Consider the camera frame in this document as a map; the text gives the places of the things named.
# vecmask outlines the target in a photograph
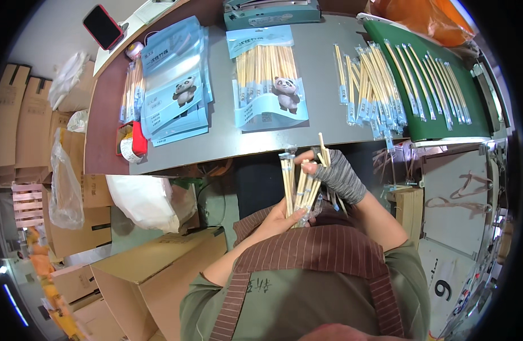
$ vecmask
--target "smartphone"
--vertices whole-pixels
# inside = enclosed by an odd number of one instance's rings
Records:
[[[100,4],[85,16],[84,26],[103,50],[108,50],[123,37],[121,27]]]

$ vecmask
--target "gray fingerless glove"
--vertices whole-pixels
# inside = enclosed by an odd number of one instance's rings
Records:
[[[319,147],[312,147],[315,159],[318,160]],[[354,173],[348,160],[341,151],[328,149],[331,158],[331,166],[318,165],[314,176],[333,189],[345,202],[355,205],[366,195],[366,186]]]

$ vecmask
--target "green conveyor belt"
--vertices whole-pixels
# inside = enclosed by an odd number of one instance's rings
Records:
[[[411,140],[417,142],[420,140],[427,139],[443,139],[466,136],[490,137],[489,127],[487,125],[486,120],[486,114],[481,103],[481,97],[476,89],[476,85],[474,84],[470,72],[466,70],[466,68],[464,68],[462,60],[460,58],[456,57],[456,55],[454,55],[451,51],[442,46],[438,46],[422,37],[417,36],[414,33],[402,30],[401,28],[394,27],[390,24],[384,24],[382,22],[370,20],[364,22],[364,27],[373,39],[373,41],[381,45],[381,49],[386,56],[386,60],[388,61],[388,64],[390,65],[390,68],[394,73],[394,78],[396,80],[396,84],[398,86],[398,90],[403,101],[403,106],[407,113]],[[426,51],[429,51],[433,58],[441,58],[442,60],[449,62],[451,68],[453,69],[456,75],[458,84],[462,90],[462,94],[464,95],[464,99],[466,101],[466,105],[470,113],[472,124],[459,124],[456,117],[452,117],[453,130],[448,131],[447,127],[445,126],[444,116],[437,114],[435,103],[433,102],[431,94],[430,100],[432,101],[432,105],[434,107],[434,111],[436,112],[437,119],[430,119],[430,112],[428,111],[428,105],[426,104],[426,100],[424,99],[421,86],[418,83],[418,79],[415,76],[415,72],[413,71],[410,62],[407,60],[407,56],[404,55],[406,63],[408,64],[409,69],[413,74],[413,79],[417,85],[417,89],[421,98],[424,114],[426,115],[427,121],[423,122],[419,117],[413,117],[411,105],[409,104],[405,87],[401,81],[398,69],[395,67],[394,61],[388,53],[386,46],[384,45],[384,39],[388,39],[390,41],[390,45],[393,49],[395,45],[401,45],[402,43],[411,44],[413,46],[413,49],[417,53],[418,58],[423,58],[426,54]],[[394,54],[401,63],[399,54],[396,52],[395,49]],[[405,77],[407,77],[403,65],[401,65],[401,69],[404,72]]]

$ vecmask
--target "green shirt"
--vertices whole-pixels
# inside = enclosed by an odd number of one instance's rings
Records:
[[[385,252],[407,338],[426,340],[428,286],[413,242]],[[225,287],[197,276],[180,304],[181,339],[208,340],[222,308]],[[303,269],[251,274],[234,340],[297,340],[322,324],[340,323],[378,335],[367,281],[341,273]]]

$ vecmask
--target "panda illustration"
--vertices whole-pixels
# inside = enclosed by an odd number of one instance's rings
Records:
[[[288,78],[274,78],[274,85],[271,92],[278,97],[278,104],[284,111],[290,110],[290,113],[297,113],[297,104],[299,103],[299,96],[297,95],[297,87],[291,79]]]
[[[182,83],[176,85],[176,91],[172,95],[172,99],[178,100],[178,107],[186,105],[186,103],[191,103],[193,100],[193,95],[197,86],[193,85],[195,82],[195,77],[188,77]]]

